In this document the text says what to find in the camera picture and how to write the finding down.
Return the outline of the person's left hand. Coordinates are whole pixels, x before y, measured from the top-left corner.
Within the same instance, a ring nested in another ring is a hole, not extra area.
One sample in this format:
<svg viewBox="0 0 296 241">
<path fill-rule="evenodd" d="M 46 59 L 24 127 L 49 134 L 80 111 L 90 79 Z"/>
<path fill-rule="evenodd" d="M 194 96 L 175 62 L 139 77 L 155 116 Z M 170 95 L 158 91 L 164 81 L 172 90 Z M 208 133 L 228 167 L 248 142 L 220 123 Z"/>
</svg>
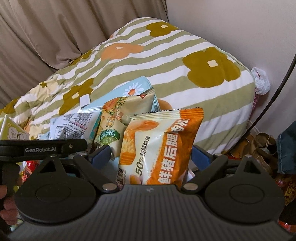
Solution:
<svg viewBox="0 0 296 241">
<path fill-rule="evenodd" d="M 18 222 L 19 212 L 17 210 L 14 197 L 5 197 L 7 194 L 6 185 L 1 185 L 0 191 L 1 199 L 4 200 L 4 207 L 1 209 L 1 218 L 6 222 L 7 225 L 15 225 Z"/>
</svg>

